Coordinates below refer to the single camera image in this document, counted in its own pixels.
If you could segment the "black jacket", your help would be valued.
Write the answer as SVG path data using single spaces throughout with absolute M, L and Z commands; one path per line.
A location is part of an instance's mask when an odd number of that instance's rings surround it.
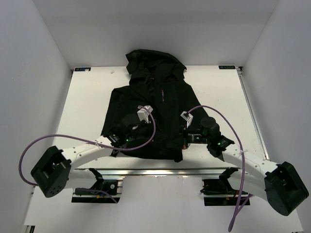
M 143 159 L 182 161 L 181 126 L 185 120 L 181 113 L 193 110 L 191 131 L 200 129 L 201 119 L 208 116 L 192 87 L 184 80 L 187 68 L 174 56 L 154 50 L 134 50 L 126 58 L 129 84 L 111 92 L 102 136 L 121 132 L 125 122 L 138 120 L 139 105 L 150 105 L 156 122 L 153 141 L 124 154 Z

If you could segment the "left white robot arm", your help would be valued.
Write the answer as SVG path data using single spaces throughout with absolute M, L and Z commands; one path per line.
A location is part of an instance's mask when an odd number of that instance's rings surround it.
M 130 152 L 144 148 L 153 140 L 155 134 L 147 137 L 136 147 L 129 147 L 132 135 L 113 134 L 100 136 L 90 141 L 81 139 L 83 144 L 67 149 L 49 147 L 31 170 L 31 176 L 47 198 L 54 197 L 64 189 L 77 189 L 93 194 L 104 193 L 104 178 L 95 168 L 79 170 L 79 167 L 93 160 L 112 155 L 114 152 Z

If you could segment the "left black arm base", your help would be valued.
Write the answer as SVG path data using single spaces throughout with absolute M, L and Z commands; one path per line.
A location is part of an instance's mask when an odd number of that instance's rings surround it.
M 103 176 L 91 191 L 74 189 L 72 203 L 117 204 L 122 194 L 123 177 Z

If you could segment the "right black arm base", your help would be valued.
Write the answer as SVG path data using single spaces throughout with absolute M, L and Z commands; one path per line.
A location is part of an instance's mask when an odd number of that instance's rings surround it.
M 238 200 L 238 190 L 229 188 L 219 179 L 202 180 L 204 206 L 235 206 Z

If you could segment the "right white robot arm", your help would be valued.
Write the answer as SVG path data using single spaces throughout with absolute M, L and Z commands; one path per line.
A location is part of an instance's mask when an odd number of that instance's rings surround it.
M 213 157 L 233 165 L 219 176 L 219 187 L 224 193 L 239 189 L 243 182 L 244 192 L 267 201 L 283 216 L 288 216 L 309 197 L 306 186 L 292 164 L 277 164 L 241 150 L 234 141 L 221 134 L 219 125 L 212 117 L 202 118 L 201 127 L 194 132 L 189 130 L 193 116 L 183 112 L 181 117 L 187 122 L 183 128 L 185 148 L 189 144 L 205 144 Z

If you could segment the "right blue table sticker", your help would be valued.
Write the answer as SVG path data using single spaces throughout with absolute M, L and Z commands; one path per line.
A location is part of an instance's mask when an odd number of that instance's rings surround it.
M 218 66 L 219 69 L 236 69 L 235 66 L 231 66 L 231 65 L 220 65 Z

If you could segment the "blue table sticker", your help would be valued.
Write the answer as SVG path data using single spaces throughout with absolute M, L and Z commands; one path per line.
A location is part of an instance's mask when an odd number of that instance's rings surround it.
M 91 71 L 91 67 L 76 67 L 74 72 L 89 72 Z
M 218 66 L 219 69 L 236 69 L 235 66 L 231 66 L 231 65 L 220 65 Z

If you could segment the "left blue table sticker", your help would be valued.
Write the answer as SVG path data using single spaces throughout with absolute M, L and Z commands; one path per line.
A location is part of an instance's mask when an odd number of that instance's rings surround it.
M 91 67 L 76 67 L 74 72 L 89 72 L 91 71 Z

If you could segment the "aluminium table frame rail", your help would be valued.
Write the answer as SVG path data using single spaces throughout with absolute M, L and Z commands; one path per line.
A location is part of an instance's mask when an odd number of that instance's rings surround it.
M 273 172 L 277 169 L 275 163 L 268 164 L 264 162 L 262 164 L 246 165 L 245 172 L 247 175 L 252 175 L 255 178 L 262 180 L 266 177 L 266 174 Z M 97 171 L 102 176 L 165 176 L 165 175 L 181 175 L 181 176 L 207 176 L 207 175 L 218 175 L 225 171 L 225 168 L 160 168 L 160 169 L 151 169 L 151 168 L 99 168 Z M 70 172 L 69 179 L 72 181 L 92 181 L 96 180 L 95 175 L 89 169 L 75 169 Z

